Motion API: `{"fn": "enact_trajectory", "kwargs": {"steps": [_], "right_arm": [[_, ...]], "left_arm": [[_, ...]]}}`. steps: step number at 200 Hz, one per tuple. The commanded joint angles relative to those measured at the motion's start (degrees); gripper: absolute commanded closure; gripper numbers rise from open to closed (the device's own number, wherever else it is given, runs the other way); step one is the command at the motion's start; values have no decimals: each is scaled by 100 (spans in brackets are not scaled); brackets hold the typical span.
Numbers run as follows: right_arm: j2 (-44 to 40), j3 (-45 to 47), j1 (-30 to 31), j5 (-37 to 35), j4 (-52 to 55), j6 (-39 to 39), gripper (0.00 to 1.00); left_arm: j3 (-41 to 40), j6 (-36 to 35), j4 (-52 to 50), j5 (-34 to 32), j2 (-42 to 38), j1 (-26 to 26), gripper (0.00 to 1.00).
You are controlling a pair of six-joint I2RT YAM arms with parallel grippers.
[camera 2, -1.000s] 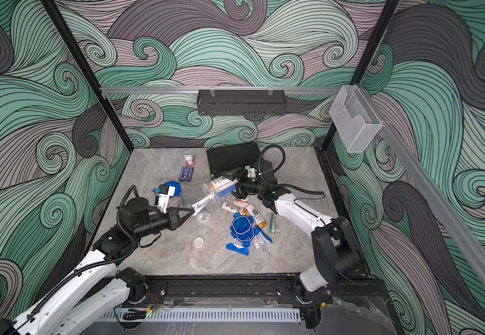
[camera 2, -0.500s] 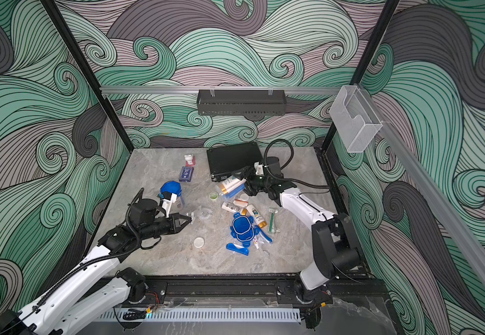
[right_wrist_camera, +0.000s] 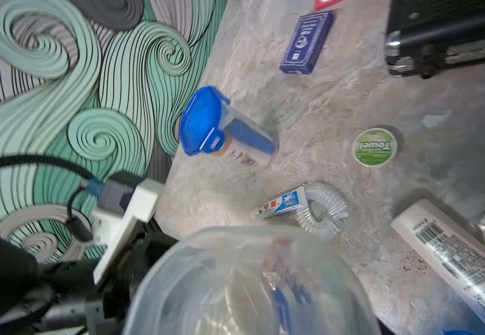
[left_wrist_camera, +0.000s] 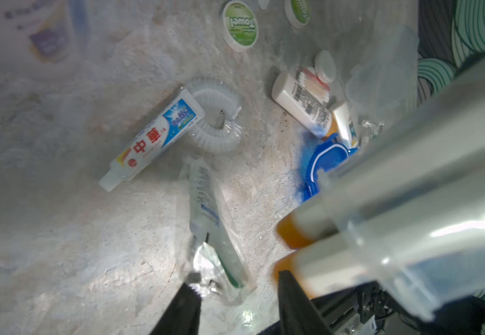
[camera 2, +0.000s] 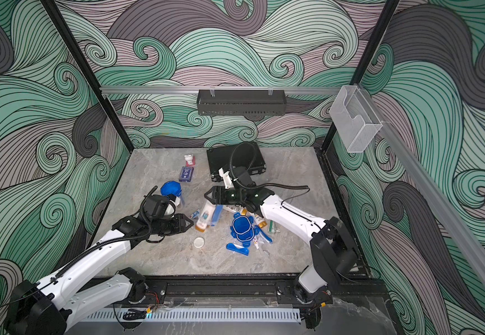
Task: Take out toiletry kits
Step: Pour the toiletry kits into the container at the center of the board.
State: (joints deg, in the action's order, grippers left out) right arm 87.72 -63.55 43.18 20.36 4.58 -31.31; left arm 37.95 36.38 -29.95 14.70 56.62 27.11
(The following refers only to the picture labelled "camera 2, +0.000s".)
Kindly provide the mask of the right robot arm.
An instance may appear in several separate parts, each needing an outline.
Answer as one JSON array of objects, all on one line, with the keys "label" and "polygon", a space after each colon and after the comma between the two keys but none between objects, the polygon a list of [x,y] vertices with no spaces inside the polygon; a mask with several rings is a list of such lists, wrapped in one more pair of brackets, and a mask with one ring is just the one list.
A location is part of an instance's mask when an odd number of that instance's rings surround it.
[{"label": "right robot arm", "polygon": [[360,255],[353,236],[337,217],[323,219],[294,207],[268,188],[214,186],[204,194],[213,205],[241,205],[248,212],[271,220],[304,243],[312,263],[295,279],[293,294],[302,303],[316,300],[317,293],[336,290],[341,279],[358,263]]}]

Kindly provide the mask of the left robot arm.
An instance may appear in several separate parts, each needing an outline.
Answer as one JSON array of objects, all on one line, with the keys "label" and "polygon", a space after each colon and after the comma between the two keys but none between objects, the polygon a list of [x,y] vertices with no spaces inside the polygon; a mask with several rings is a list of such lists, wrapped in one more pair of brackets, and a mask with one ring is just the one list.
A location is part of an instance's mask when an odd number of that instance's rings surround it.
[{"label": "left robot arm", "polygon": [[145,277],[130,267],[91,288],[85,285],[111,262],[150,235],[185,233],[193,221],[184,214],[152,223],[135,216],[120,219],[94,246],[36,283],[23,281],[12,291],[4,320],[10,334],[64,334],[77,322],[116,302],[146,299]]}]

